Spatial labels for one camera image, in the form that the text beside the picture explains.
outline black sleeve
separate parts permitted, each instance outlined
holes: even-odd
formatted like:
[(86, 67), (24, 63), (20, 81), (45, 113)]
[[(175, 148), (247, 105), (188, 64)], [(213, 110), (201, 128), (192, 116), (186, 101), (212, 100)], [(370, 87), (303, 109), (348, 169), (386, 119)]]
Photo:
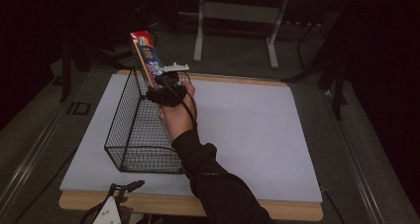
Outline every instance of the black sleeve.
[(200, 144), (197, 131), (181, 134), (172, 147), (181, 158), (191, 190), (200, 199), (210, 223), (274, 223), (247, 185), (216, 162), (216, 147)]

